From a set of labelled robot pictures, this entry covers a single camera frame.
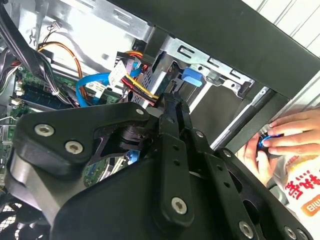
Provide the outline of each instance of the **fan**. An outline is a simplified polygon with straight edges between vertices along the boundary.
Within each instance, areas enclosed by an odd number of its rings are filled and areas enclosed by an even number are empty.
[[[42,212],[10,194],[0,195],[0,223],[3,222],[9,225],[0,229],[1,240],[49,239],[50,225]]]

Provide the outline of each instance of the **sticker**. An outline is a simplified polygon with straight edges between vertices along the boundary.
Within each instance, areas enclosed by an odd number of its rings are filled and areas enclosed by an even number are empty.
[[[91,89],[92,91],[94,91],[95,97],[98,99],[101,98],[102,94],[104,93],[105,89],[107,88],[107,86],[101,84],[98,81],[89,82],[85,86],[88,89]]]
[[[308,201],[301,207],[303,213],[308,217],[312,217],[318,211],[320,211],[320,195],[314,197],[311,201]]]
[[[127,69],[122,61],[119,61],[109,75],[109,84],[115,87],[118,82],[127,74]]]

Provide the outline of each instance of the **finger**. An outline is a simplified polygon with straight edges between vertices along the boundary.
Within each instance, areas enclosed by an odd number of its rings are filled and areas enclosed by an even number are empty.
[[[320,131],[312,130],[290,136],[272,137],[263,141],[265,147],[290,147],[305,144],[318,144]]]
[[[269,161],[271,175],[274,174],[274,171],[275,171],[275,169],[276,169],[278,160],[279,160],[279,158],[272,158],[272,159],[270,159],[270,161]]]
[[[275,126],[268,131],[269,136],[276,136],[280,134],[289,135],[293,132],[303,132],[303,131],[309,131],[313,129],[319,129],[320,120],[318,118],[316,119],[307,119],[307,120],[298,120],[298,121],[292,121],[288,122],[279,126]]]
[[[270,164],[267,154],[264,151],[258,151],[258,157],[256,158],[258,162],[258,171],[261,176],[270,176]]]
[[[289,116],[281,117],[281,118],[273,121],[270,124],[270,127],[273,128],[275,126],[279,126],[279,125],[290,123],[290,122],[295,122],[295,121],[299,121],[299,120],[306,120],[306,119],[309,119],[310,117],[318,116],[318,115],[319,115],[318,109],[299,112],[299,113],[292,114]]]
[[[258,174],[258,165],[256,159],[257,144],[259,141],[259,134],[255,134],[246,146],[244,153],[244,164],[254,174]]]
[[[245,164],[245,152],[246,152],[247,145],[243,145],[239,151],[236,152],[237,158]]]
[[[275,155],[298,155],[298,156],[308,156],[308,155],[320,155],[320,144],[306,144],[299,146],[279,146],[270,147],[269,153]]]

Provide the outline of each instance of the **white label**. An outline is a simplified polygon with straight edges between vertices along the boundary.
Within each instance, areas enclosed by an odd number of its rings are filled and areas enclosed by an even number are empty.
[[[89,82],[85,86],[88,89],[91,89],[92,91],[96,92],[95,97],[98,99],[101,98],[102,94],[104,93],[104,91],[107,87],[98,81]]]
[[[115,87],[118,82],[127,74],[127,69],[122,61],[119,61],[109,75],[109,84]]]

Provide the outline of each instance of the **connector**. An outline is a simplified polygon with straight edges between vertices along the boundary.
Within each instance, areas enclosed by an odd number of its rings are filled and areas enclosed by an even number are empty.
[[[52,25],[52,31],[58,31],[62,28],[62,25],[57,21],[54,21],[51,25]]]
[[[22,96],[22,95],[25,94],[25,91],[24,91],[24,90],[16,91],[15,94],[16,94],[18,97],[20,97],[20,96]]]
[[[18,106],[22,103],[22,100],[20,99],[11,99],[11,104],[14,106]]]

